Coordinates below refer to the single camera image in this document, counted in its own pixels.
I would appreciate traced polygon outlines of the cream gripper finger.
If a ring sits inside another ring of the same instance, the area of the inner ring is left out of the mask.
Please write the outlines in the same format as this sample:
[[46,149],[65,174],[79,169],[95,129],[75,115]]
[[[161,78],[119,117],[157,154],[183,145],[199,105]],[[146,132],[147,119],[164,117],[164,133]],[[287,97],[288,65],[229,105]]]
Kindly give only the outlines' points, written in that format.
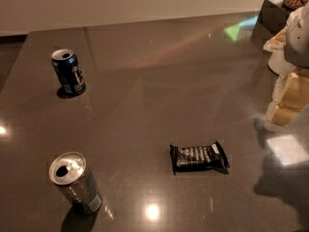
[[279,127],[288,126],[296,117],[297,112],[272,101],[267,109],[266,122]]
[[291,72],[278,92],[275,103],[294,111],[300,111],[309,103],[309,70]]

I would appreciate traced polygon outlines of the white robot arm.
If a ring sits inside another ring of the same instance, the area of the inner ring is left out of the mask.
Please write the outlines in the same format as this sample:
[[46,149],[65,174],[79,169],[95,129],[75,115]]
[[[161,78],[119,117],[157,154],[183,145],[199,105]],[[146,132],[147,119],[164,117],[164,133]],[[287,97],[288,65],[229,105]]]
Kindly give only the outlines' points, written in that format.
[[269,69],[278,75],[264,124],[280,131],[309,104],[309,3],[290,14],[264,50],[271,53]]

